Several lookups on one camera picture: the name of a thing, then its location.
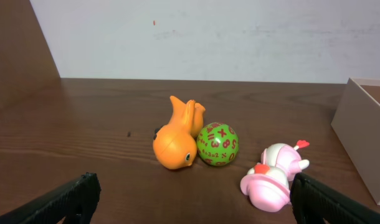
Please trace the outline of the white pink chicken toy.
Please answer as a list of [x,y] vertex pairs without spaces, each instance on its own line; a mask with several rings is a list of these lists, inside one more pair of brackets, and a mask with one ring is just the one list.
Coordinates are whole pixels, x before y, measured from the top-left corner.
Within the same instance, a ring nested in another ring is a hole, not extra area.
[[254,207],[277,212],[290,203],[289,182],[310,165],[298,150],[309,145],[308,141],[299,140],[295,146],[276,143],[264,149],[261,161],[240,181],[242,193],[249,197]]

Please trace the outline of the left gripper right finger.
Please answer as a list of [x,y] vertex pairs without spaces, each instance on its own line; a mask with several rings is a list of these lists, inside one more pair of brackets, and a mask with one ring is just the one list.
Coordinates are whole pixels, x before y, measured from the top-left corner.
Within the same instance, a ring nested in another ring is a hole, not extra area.
[[290,202],[298,224],[380,224],[380,213],[303,173],[295,175]]

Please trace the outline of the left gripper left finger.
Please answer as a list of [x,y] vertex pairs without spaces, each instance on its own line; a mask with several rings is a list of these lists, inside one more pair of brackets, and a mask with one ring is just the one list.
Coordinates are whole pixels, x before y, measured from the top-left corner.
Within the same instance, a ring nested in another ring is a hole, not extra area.
[[90,223],[100,200],[96,173],[81,175],[0,216],[0,223]]

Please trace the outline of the orange rubber dinosaur toy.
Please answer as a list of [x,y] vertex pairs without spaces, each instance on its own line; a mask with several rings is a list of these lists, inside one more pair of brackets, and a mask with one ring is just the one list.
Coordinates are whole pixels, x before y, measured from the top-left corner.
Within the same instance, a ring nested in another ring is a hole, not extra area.
[[195,100],[184,103],[175,96],[169,99],[173,113],[168,124],[155,129],[153,150],[162,166],[175,170],[193,164],[197,155],[196,138],[204,126],[206,109]]

